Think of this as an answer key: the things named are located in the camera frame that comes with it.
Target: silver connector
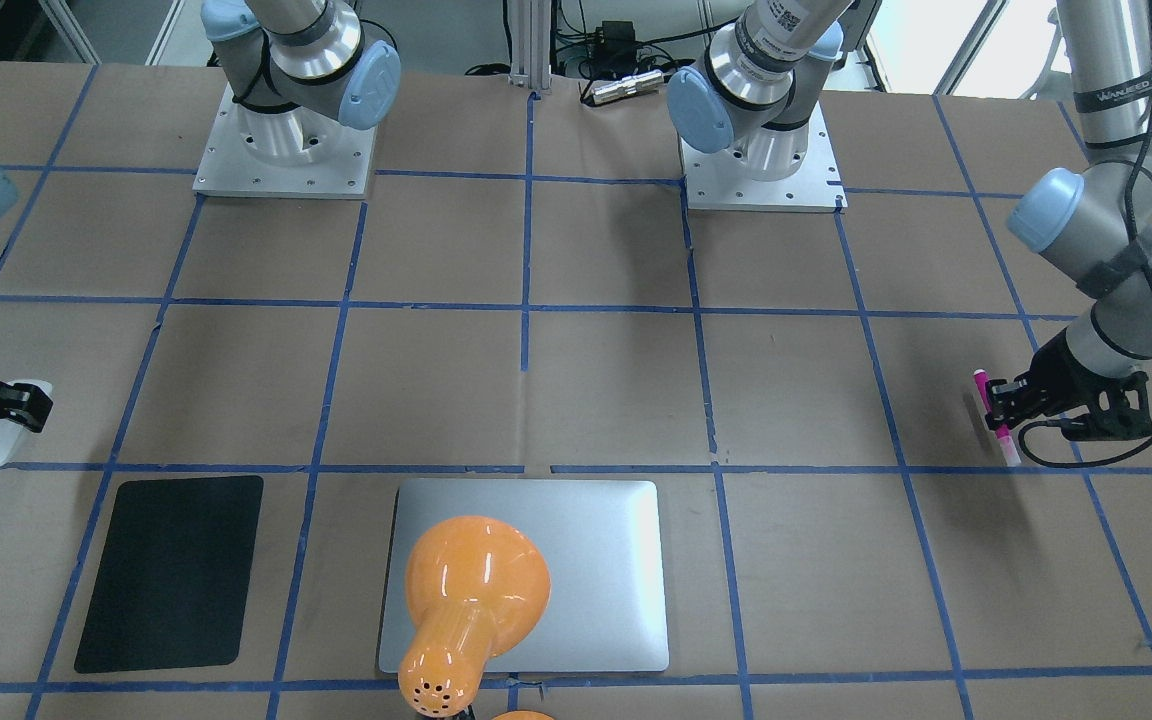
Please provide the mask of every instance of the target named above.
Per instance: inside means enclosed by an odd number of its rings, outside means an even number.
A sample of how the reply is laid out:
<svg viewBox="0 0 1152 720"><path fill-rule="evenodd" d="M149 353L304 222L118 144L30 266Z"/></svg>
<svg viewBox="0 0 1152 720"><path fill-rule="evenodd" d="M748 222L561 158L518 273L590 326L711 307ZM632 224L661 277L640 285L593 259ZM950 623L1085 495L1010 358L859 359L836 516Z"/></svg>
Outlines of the silver connector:
<svg viewBox="0 0 1152 720"><path fill-rule="evenodd" d="M664 73L660 70L650 70L636 74L636 76L623 77L602 88L596 88L593 96L591 96L591 103L594 106L607 105L608 103L623 100L627 97L647 94L661 85L664 85Z"/></svg>

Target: qr code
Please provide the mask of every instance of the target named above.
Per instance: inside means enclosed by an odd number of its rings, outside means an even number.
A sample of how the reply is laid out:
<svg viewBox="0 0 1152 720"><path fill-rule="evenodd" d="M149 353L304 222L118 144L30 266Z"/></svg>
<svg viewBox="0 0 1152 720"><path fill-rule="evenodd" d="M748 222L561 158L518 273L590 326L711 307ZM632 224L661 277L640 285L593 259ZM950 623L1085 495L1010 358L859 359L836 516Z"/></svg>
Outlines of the qr code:
<svg viewBox="0 0 1152 720"><path fill-rule="evenodd" d="M797 15L790 13L790 10L785 10L781 13L781 17L778 18L776 22L781 23L781 26L785 28L786 32L794 32L794 28L799 26L799 22L803 22L803 18L797 17Z"/></svg>

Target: orange object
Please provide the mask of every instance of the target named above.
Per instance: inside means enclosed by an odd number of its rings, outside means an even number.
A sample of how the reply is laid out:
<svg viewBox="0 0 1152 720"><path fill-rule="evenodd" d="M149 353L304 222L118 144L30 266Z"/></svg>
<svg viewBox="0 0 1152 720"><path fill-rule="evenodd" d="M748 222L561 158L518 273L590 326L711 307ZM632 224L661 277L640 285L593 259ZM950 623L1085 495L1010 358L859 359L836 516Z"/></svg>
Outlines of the orange object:
<svg viewBox="0 0 1152 720"><path fill-rule="evenodd" d="M516 528L465 515L416 541L406 577L416 638L397 667L397 689L422 715L456 715L479 692L488 660L540 620L550 569Z"/></svg>
<svg viewBox="0 0 1152 720"><path fill-rule="evenodd" d="M532 712L531 710L515 710L497 715L495 720L554 720L553 717L545 715L544 712Z"/></svg>

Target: pink marker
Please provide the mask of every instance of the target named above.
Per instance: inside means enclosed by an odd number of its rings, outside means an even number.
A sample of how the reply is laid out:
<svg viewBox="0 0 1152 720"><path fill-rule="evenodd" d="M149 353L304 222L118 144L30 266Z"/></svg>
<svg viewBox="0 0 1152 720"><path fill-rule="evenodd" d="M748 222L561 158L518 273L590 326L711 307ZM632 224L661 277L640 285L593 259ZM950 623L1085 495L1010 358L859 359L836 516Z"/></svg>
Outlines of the pink marker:
<svg viewBox="0 0 1152 720"><path fill-rule="evenodd" d="M972 373L972 378L977 382L977 389L980 392L980 402L984 402L984 411L991 414L993 410L990 406L990 376L984 372L984 370L977 370ZM1007 461L1009 468L1016 468L1020 465L1020 453L1016 452L1016 444L1011 440L1011 431L1007 429L1007 425L998 425L998 430L993 432L998 438L998 447L1002 448L1002 457Z"/></svg>

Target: mouse pad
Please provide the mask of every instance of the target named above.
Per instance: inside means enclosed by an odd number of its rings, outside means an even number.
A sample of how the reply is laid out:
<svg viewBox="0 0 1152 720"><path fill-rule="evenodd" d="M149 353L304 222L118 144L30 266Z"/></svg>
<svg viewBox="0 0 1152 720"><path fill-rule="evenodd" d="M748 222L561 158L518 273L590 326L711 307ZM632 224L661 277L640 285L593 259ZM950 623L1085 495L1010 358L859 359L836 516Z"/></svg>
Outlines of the mouse pad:
<svg viewBox="0 0 1152 720"><path fill-rule="evenodd" d="M236 660L263 488L256 475L123 483L74 669Z"/></svg>

